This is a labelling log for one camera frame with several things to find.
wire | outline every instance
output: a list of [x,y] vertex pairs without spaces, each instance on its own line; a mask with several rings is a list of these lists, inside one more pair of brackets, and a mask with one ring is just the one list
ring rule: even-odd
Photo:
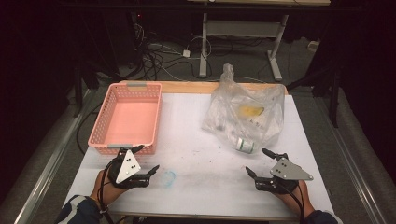
[[97,105],[93,110],[90,111],[90,113],[85,116],[85,118],[82,120],[82,122],[78,125],[77,130],[76,130],[76,141],[77,141],[77,146],[79,151],[82,153],[82,155],[85,155],[85,152],[82,150],[81,144],[79,143],[79,131],[81,129],[82,124],[84,124],[84,122],[87,120],[87,118],[93,114],[93,111],[95,111],[102,103],[100,103],[99,105]]
[[300,200],[297,199],[297,197],[290,192],[290,190],[288,190],[287,188],[285,188],[282,184],[278,183],[278,185],[285,190],[290,196],[291,198],[294,199],[294,201],[297,202],[298,206],[300,207],[300,224],[304,224],[304,207],[301,205]]
[[[244,78],[244,79],[254,80],[254,81],[257,81],[257,82],[260,82],[260,83],[267,83],[267,82],[261,81],[261,80],[259,80],[259,79],[256,79],[256,78],[254,78],[254,77],[234,77],[234,78]],[[219,82],[219,81],[220,81],[220,79],[208,80],[208,82]]]
[[295,3],[297,3],[297,5],[302,6],[302,4],[300,4],[299,2],[297,2],[296,0],[293,0]]
[[257,71],[257,78],[258,78],[258,79],[260,79],[260,71],[261,71],[261,70],[264,70],[266,67],[268,67],[268,65],[271,64],[271,61],[272,61],[274,58],[270,59],[270,61],[269,61],[265,66],[263,66],[261,69],[259,69],[259,71]]
[[189,62],[178,62],[178,63],[173,63],[173,64],[171,64],[171,65],[169,65],[169,66],[167,66],[167,67],[163,67],[163,69],[168,69],[168,68],[170,68],[170,67],[172,67],[172,66],[175,66],[175,65],[177,65],[177,64],[179,64],[179,63],[187,63],[187,64],[190,66],[190,68],[191,68],[191,73],[192,73],[192,75],[195,77],[194,68],[193,68],[193,66],[192,66],[192,63],[189,63]]
[[98,201],[99,201],[99,204],[100,204],[100,207],[101,207],[101,213],[102,214],[104,214],[104,216],[105,216],[105,218],[106,218],[106,220],[107,220],[107,222],[109,223],[109,224],[114,224],[114,222],[113,222],[113,220],[111,219],[111,217],[110,217],[110,215],[108,214],[108,208],[107,208],[107,206],[104,204],[104,202],[103,202],[103,188],[104,188],[104,186],[106,185],[106,184],[108,184],[108,183],[110,183],[110,182],[107,182],[107,183],[105,183],[105,178],[106,178],[106,176],[107,176],[107,171],[108,171],[108,169],[110,168],[110,166],[111,166],[111,164],[114,162],[114,160],[115,160],[116,158],[114,158],[113,160],[111,160],[108,164],[107,164],[107,166],[106,166],[106,168],[105,168],[105,170],[103,171],[103,175],[102,175],[102,179],[101,179],[101,187],[99,188],[99,190],[98,190]]
[[300,195],[301,195],[301,202],[303,202],[303,208],[304,208],[304,196],[303,196],[303,191],[301,190],[301,188],[300,188],[300,184],[299,185],[297,185],[297,187],[298,187],[298,190],[300,191]]
[[198,38],[201,38],[201,39],[205,40],[206,43],[209,44],[209,53],[207,53],[206,57],[209,56],[210,53],[212,52],[212,45],[210,44],[209,40],[207,40],[206,38],[203,38],[203,37],[201,37],[201,36],[196,36],[195,38],[193,38],[193,39],[190,41],[190,44],[192,43],[193,40],[198,39]]
[[138,48],[143,44],[143,39],[145,38],[145,30],[143,29],[143,27],[137,23],[134,24],[134,26],[139,27],[139,31],[137,33],[137,37],[136,39],[138,40],[140,37],[140,34],[142,34],[141,40],[140,40],[140,44],[137,46]]
[[161,67],[161,69],[163,69],[163,71],[165,71],[170,77],[174,78],[175,80],[189,82],[188,80],[184,80],[184,79],[181,79],[181,78],[178,78],[178,77],[173,76],[173,75],[170,74],[170,73],[168,72],[168,70],[166,70],[162,65],[160,65],[160,67]]
[[167,46],[165,46],[165,45],[163,45],[163,44],[161,44],[161,45],[159,45],[159,44],[149,44],[149,45],[161,46],[160,49],[161,49],[161,48],[166,48],[166,49],[171,49],[171,50],[172,50],[172,51],[170,51],[170,52],[162,51],[162,53],[174,53],[174,54],[181,55],[180,52],[178,52],[178,51],[176,51],[175,49],[172,49],[172,48],[170,48],[170,47],[167,47]]
[[[218,36],[213,36],[213,35],[209,35],[208,37],[211,37],[211,38],[213,38],[214,40],[210,40],[211,41],[211,47],[212,47],[212,54],[213,54],[213,49],[214,48],[230,48],[227,52],[225,52],[225,53],[223,53],[223,54],[214,54],[214,56],[218,56],[218,57],[222,57],[222,56],[226,56],[226,55],[228,55],[228,54],[230,54],[230,53],[232,53],[233,52],[233,50],[234,49],[243,49],[243,48],[247,48],[247,47],[257,47],[257,46],[259,46],[260,45],[260,43],[264,40],[264,39],[266,39],[266,38],[260,38],[260,37],[258,37],[258,38],[254,38],[254,40],[253,40],[253,42],[251,42],[251,43],[248,43],[248,44],[245,44],[245,43],[243,43],[243,42],[245,42],[245,41],[250,41],[250,39],[251,38],[249,38],[249,39],[241,39],[241,37],[238,37],[237,39],[231,39],[229,36],[225,36],[224,38],[221,38],[221,37],[218,37]],[[218,41],[227,41],[228,43],[229,43],[229,45],[230,46],[222,46],[222,45],[215,45],[215,44],[213,44],[213,42],[215,42],[216,41],[216,39],[218,40]]]

clear plastic bag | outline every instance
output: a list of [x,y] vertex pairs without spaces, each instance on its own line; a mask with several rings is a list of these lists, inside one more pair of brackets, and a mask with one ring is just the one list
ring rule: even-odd
[[283,129],[285,86],[251,91],[233,81],[226,63],[202,128],[236,150],[252,153],[277,142]]

white table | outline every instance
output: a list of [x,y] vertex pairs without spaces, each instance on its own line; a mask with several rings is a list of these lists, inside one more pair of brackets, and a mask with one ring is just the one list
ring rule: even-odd
[[[210,94],[163,93],[157,151],[136,156],[145,173],[160,164],[145,189],[132,189],[113,204],[113,214],[131,216],[296,220],[296,216],[269,192],[257,191],[245,166],[259,176],[271,177],[276,164],[261,152],[245,154],[224,146],[201,129]],[[303,125],[291,96],[285,99],[285,125],[275,153],[288,153],[315,179],[308,181],[312,204],[332,211]],[[113,156],[89,147],[66,201],[75,194],[91,194],[97,173]]]

plastic basket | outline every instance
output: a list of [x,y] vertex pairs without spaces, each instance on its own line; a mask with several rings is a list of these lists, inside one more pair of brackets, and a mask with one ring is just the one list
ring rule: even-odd
[[161,83],[124,82],[107,90],[88,145],[101,154],[144,145],[137,154],[154,154],[161,111]]

human hand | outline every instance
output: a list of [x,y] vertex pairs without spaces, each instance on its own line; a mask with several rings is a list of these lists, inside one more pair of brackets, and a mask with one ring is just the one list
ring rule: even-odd
[[[96,204],[98,205],[99,209],[101,209],[100,204],[99,204],[99,199],[98,195],[100,194],[99,190],[101,188],[101,182],[102,182],[102,177],[104,175],[104,171],[100,171],[98,176],[96,177],[95,181],[95,186],[93,188],[93,191],[91,193],[91,198],[96,201]],[[105,182],[103,186],[103,199],[102,202],[104,205],[109,205],[116,201],[122,193],[127,191],[128,189],[118,189],[113,186],[113,184],[110,182],[108,179],[107,175],[105,177]]]
[[[301,204],[304,205],[304,218],[308,217],[312,212],[315,211],[315,208],[312,206],[311,202],[309,201],[309,196],[308,196],[308,187],[305,183],[305,181],[300,180],[299,181],[299,186],[301,189],[301,192],[299,188],[297,187],[294,191],[293,194],[296,196],[296,198],[300,201]],[[297,202],[289,195],[289,194],[276,194],[274,195],[282,200],[282,202],[298,217],[300,216],[300,207],[297,204]]]

